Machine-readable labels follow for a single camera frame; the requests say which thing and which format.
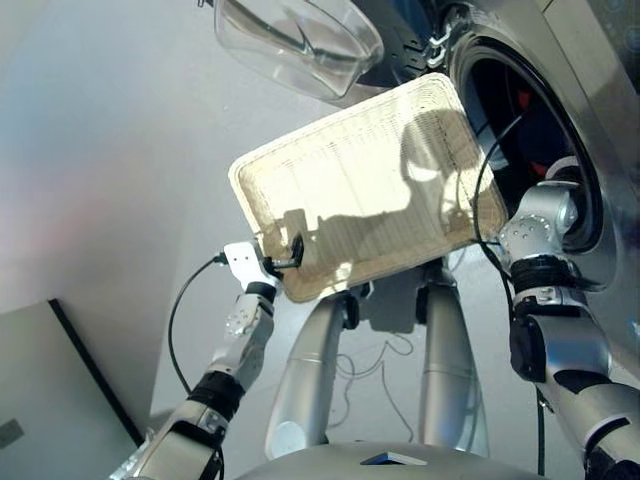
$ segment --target black wire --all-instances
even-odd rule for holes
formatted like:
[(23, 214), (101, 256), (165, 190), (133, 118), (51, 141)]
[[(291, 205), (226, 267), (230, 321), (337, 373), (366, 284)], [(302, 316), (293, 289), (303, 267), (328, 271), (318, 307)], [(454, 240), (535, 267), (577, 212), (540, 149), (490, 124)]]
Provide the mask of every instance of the black wire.
[(509, 109), (511, 110), (511, 114), (515, 117), (516, 109), (513, 106), (513, 98), (511, 95), (511, 82), (509, 81), (509, 66), (507, 64), (504, 65), (504, 89), (507, 92), (507, 99), (509, 100)]
[(184, 293), (187, 291), (187, 288), (189, 288), (189, 285), (191, 285), (191, 282), (193, 282), (198, 277), (198, 275), (204, 272), (210, 265), (215, 263), (218, 258), (219, 257), (216, 255), (211, 260), (208, 260), (204, 265), (202, 265), (198, 270), (196, 270), (187, 279), (186, 282), (184, 282), (184, 285), (182, 285), (180, 292), (178, 292), (178, 296), (173, 302), (173, 307), (171, 307), (171, 314), (169, 315), (169, 332), (167, 335), (168, 342), (169, 342), (169, 357), (171, 357), (171, 364), (173, 365), (173, 369), (176, 371), (176, 375), (178, 376), (178, 379), (180, 380), (180, 383), (182, 384), (182, 387), (184, 388), (184, 391), (187, 395), (191, 394), (191, 387), (189, 387), (189, 384), (187, 383), (187, 379), (184, 378), (182, 369), (180, 368), (180, 365), (178, 365), (178, 360), (176, 359), (176, 352), (173, 348), (173, 322), (175, 321), (176, 312), (178, 310), (178, 306), (180, 305), (180, 301), (182, 300)]
[(498, 257), (496, 256), (496, 254), (493, 252), (493, 250), (491, 250), (488, 247), (487, 242), (485, 242), (482, 239), (482, 234), (480, 233), (480, 225), (478, 223), (480, 186), (482, 185), (482, 177), (484, 175), (485, 170), (487, 169), (487, 165), (489, 165), (489, 161), (491, 160), (491, 157), (493, 157), (496, 150), (498, 149), (500, 142), (504, 139), (504, 137), (506, 137), (513, 130), (513, 128), (516, 125), (518, 125), (518, 123), (520, 123), (520, 121), (526, 115), (527, 112), (528, 110), (521, 113), (511, 123), (509, 123), (509, 125), (507, 125), (505, 129), (500, 133), (500, 135), (498, 135), (498, 137), (495, 139), (495, 141), (493, 142), (493, 145), (491, 145), (491, 148), (489, 149), (489, 153), (487, 153), (484, 161), (482, 162), (482, 166), (480, 167), (480, 173), (478, 174), (478, 179), (476, 181), (476, 188), (473, 193), (473, 202), (472, 202), (473, 230), (476, 235), (476, 241), (478, 242), (478, 245), (480, 245), (482, 252), (487, 257), (489, 262), (491, 262), (491, 264), (500, 273), (500, 280), (502, 281), (502, 286), (504, 288), (505, 295), (507, 297), (507, 306), (509, 308), (509, 321), (513, 321), (513, 299), (511, 298), (511, 290), (509, 289), (509, 282), (511, 281), (511, 278), (502, 269), (502, 266), (500, 265), (500, 261), (498, 260)]
[[(480, 173), (478, 174), (478, 179), (476, 181), (476, 188), (473, 195), (473, 230), (476, 235), (476, 240), (480, 245), (483, 253), (487, 257), (487, 260), (491, 262), (491, 264), (498, 270), (500, 273), (500, 279), (502, 280), (502, 286), (504, 287), (504, 292), (507, 297), (507, 305), (509, 308), (509, 322), (514, 320), (514, 311), (513, 311), (513, 298), (511, 297), (511, 289), (509, 288), (509, 275), (502, 269), (500, 265), (500, 261), (496, 254), (491, 250), (487, 243), (482, 239), (482, 235), (480, 233), (480, 225), (478, 224), (478, 199), (480, 197), (480, 185), (482, 184), (482, 176), (484, 175), (484, 171), (491, 160), (491, 157), (496, 152), (500, 142), (513, 130), (513, 128), (520, 123), (522, 118), (530, 112), (531, 109), (522, 112), (518, 115), (509, 125), (505, 127), (505, 129), (498, 135), (495, 142), (489, 149), (489, 153), (482, 162), (482, 167), (480, 168)], [(540, 390), (536, 388), (536, 405), (537, 405), (537, 423), (538, 423), (538, 475), (544, 476), (545, 472), (545, 428), (544, 428), (544, 409), (542, 406), (542, 394)]]
[(218, 472), (218, 480), (224, 480), (224, 454), (222, 448), (218, 447), (218, 457), (220, 458), (220, 471)]
[(382, 369), (381, 381), (382, 381), (382, 388), (384, 388), (385, 395), (387, 396), (387, 399), (389, 400), (391, 407), (396, 412), (396, 414), (402, 421), (403, 425), (409, 431), (408, 442), (413, 441), (413, 429), (411, 428), (411, 425), (409, 425), (409, 422), (407, 422), (407, 419), (404, 417), (404, 415), (396, 405), (396, 402), (393, 400), (393, 397), (391, 396), (391, 392), (389, 391), (389, 387), (387, 385), (387, 380), (386, 380), (385, 371), (384, 371), (384, 365), (385, 365), (384, 358), (385, 358), (385, 353), (387, 351), (387, 348), (403, 357), (408, 357), (409, 355), (413, 354), (414, 348), (413, 348), (413, 343), (411, 343), (411, 340), (409, 340), (408, 338), (403, 337), (402, 335), (399, 335), (397, 333), (393, 333), (392, 335), (406, 342), (406, 344), (409, 346), (408, 351), (403, 352), (398, 348), (394, 347), (391, 344), (391, 342), (389, 342), (388, 340), (385, 340), (384, 345), (382, 346), (382, 349), (380, 350), (380, 353), (378, 354), (378, 357), (376, 358), (376, 360), (373, 362), (373, 364), (370, 367), (365, 368), (364, 370), (356, 371), (355, 363), (353, 361), (353, 358), (351, 358), (351, 356), (347, 355), (346, 353), (338, 354), (337, 358), (344, 358), (349, 363), (349, 366), (350, 366), (350, 370), (346, 370), (340, 365), (339, 362), (336, 362), (337, 373), (343, 378), (347, 379), (347, 384), (345, 385), (345, 388), (342, 392), (342, 396), (346, 404), (346, 410), (342, 418), (337, 422), (329, 424), (328, 428), (339, 427), (342, 424), (344, 424), (344, 422), (347, 421), (347, 418), (349, 418), (349, 414), (351, 413), (351, 401), (349, 400), (349, 390), (351, 389), (351, 386), (353, 385), (353, 383), (357, 380), (367, 378), (373, 375), (378, 370)]
[[(176, 319), (176, 312), (178, 311), (178, 307), (180, 306), (180, 301), (182, 300), (182, 297), (187, 291), (187, 288), (189, 288), (189, 285), (191, 285), (191, 283), (198, 277), (198, 275), (204, 272), (212, 264), (219, 261), (219, 259), (220, 259), (220, 256), (216, 255), (211, 260), (208, 260), (207, 262), (205, 262), (200, 268), (198, 268), (198, 270), (196, 270), (194, 273), (191, 274), (191, 276), (187, 279), (186, 282), (184, 282), (184, 285), (182, 285), (182, 288), (178, 292), (178, 295), (176, 296), (176, 299), (173, 302), (173, 306), (171, 307), (171, 314), (169, 315), (169, 327), (168, 327), (169, 332), (167, 334), (167, 341), (169, 343), (169, 357), (171, 358), (171, 364), (173, 365), (173, 369), (176, 371), (176, 375), (178, 376), (178, 379), (180, 380), (180, 383), (182, 384), (182, 387), (184, 388), (184, 391), (187, 395), (191, 394), (191, 387), (187, 383), (187, 379), (184, 377), (184, 374), (182, 373), (182, 369), (180, 368), (180, 365), (178, 364), (178, 359), (176, 358), (175, 349), (173, 348), (173, 324)], [(224, 454), (222, 453), (222, 447), (218, 447), (216, 449), (216, 453), (218, 455), (219, 462), (220, 462), (218, 480), (224, 480)]]
[(542, 402), (544, 397), (540, 390), (536, 388), (536, 409), (538, 413), (538, 475), (544, 477), (545, 472), (545, 433), (544, 433), (544, 407)]

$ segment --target robot forearm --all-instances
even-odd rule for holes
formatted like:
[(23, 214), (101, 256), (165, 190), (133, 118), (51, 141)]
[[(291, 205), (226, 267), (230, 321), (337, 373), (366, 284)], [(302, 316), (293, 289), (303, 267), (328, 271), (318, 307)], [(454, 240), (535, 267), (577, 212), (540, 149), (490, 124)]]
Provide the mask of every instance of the robot forearm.
[(516, 291), (511, 364), (544, 395), (588, 479), (640, 472), (640, 391), (609, 379), (611, 355), (581, 279), (562, 253), (575, 207), (561, 185), (538, 185), (500, 233)]
[(223, 345), (187, 400), (137, 462), (133, 478), (215, 478), (222, 467), (218, 453), (229, 422), (262, 370), (265, 346), (273, 332), (278, 286), (278, 279), (265, 265), (273, 262), (262, 258), (253, 242), (227, 245), (221, 258), (226, 259), (245, 292), (228, 317)]

